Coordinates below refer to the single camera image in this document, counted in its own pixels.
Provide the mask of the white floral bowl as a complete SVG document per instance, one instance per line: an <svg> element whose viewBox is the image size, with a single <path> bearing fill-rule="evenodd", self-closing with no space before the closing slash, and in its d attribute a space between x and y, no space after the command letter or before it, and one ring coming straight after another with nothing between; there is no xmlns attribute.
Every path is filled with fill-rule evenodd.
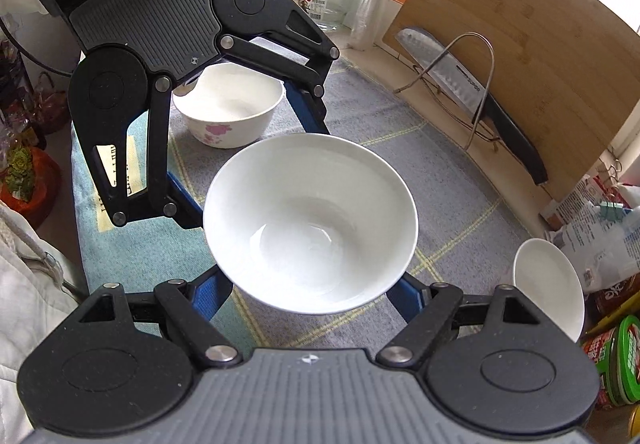
<svg viewBox="0 0 640 444"><path fill-rule="evenodd" d="M585 300L574 266L551 242L530 238L515 253L508 284L534 302L570 340L585 323Z"/></svg>
<svg viewBox="0 0 640 444"><path fill-rule="evenodd" d="M323 134L267 138L210 183L203 228L221 271L278 310L360 308L408 270L419 235L407 184L383 158Z"/></svg>
<svg viewBox="0 0 640 444"><path fill-rule="evenodd" d="M193 89L174 95L189 132L202 144L241 148L257 141L285 98L282 81L234 63L210 65Z"/></svg>

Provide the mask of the grey checked table mat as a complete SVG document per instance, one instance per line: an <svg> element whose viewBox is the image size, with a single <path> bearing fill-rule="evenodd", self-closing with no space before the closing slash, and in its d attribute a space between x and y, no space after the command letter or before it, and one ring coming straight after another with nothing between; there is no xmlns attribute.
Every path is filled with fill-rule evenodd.
<svg viewBox="0 0 640 444"><path fill-rule="evenodd" d="M310 136L281 104L258 160L222 190L216 174L237 149L200 143L171 114L171 171L205 211L184 230L157 218L116 227L79 146L70 155L82 265L88 285L149 291L192 279L219 246L242 264L215 327L244 354L257 348L377 350L402 327L384 297L345 300L400 272L488 294L528 231L472 159L408 104L354 65L329 78L335 152L306 152Z"/></svg>

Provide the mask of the white jacket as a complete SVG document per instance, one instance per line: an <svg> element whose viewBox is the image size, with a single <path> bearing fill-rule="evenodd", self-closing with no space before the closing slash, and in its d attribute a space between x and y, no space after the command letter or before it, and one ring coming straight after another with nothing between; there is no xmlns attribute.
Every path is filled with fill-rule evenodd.
<svg viewBox="0 0 640 444"><path fill-rule="evenodd" d="M17 394L18 370L77 301L64 290L70 261L6 204L1 206L0 265L1 441L18 443L32 432Z"/></svg>

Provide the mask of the white packaged food bag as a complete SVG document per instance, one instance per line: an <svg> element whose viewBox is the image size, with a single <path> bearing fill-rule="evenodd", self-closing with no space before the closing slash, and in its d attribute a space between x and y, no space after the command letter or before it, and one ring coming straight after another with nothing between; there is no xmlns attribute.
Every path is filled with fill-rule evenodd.
<svg viewBox="0 0 640 444"><path fill-rule="evenodd" d="M552 200L540 216L546 238L574 266L587 294L608 289L639 273L639 187L606 190L586 175L562 201Z"/></svg>

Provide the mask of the green lid red jar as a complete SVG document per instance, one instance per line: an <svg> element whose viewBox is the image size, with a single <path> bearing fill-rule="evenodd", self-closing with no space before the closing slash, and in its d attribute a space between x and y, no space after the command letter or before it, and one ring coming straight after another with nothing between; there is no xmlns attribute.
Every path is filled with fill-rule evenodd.
<svg viewBox="0 0 640 444"><path fill-rule="evenodd" d="M582 349L599 374L597 409L639 403L639 319L628 315L598 336L586 339Z"/></svg>

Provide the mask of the bamboo cutting board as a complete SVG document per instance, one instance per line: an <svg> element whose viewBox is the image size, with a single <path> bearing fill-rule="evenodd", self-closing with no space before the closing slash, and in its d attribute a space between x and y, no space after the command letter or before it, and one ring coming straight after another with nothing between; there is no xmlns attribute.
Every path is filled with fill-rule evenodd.
<svg viewBox="0 0 640 444"><path fill-rule="evenodd" d="M639 37L598 0L407 0L384 36L420 27L452 52L533 143L563 199L639 103Z"/></svg>

